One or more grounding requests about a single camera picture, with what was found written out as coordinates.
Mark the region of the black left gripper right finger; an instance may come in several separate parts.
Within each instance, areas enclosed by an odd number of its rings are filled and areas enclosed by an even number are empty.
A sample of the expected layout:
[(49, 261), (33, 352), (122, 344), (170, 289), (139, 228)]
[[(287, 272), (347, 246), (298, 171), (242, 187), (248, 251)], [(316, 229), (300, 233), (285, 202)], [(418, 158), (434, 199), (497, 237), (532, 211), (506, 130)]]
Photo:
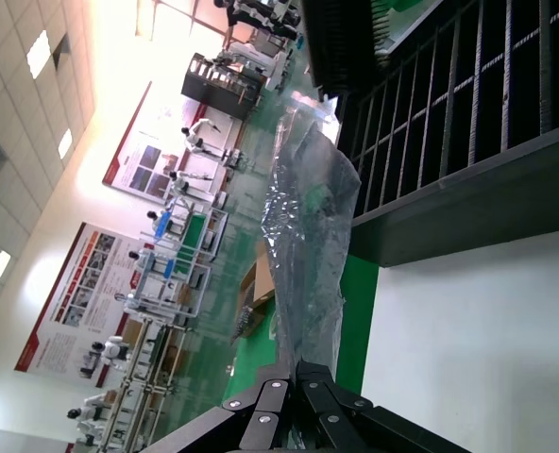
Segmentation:
[(374, 405), (332, 378), (326, 365), (300, 361), (296, 384), (322, 445), (355, 452), (464, 452), (404, 417)]

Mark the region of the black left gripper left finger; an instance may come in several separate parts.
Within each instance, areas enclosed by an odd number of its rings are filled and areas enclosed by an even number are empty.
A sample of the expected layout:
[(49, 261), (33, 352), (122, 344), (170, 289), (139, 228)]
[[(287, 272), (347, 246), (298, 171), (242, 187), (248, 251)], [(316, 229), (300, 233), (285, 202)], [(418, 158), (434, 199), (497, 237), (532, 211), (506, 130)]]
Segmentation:
[(255, 383), (145, 450), (177, 452), (281, 452), (288, 429), (291, 391), (288, 370), (271, 364), (257, 370)]

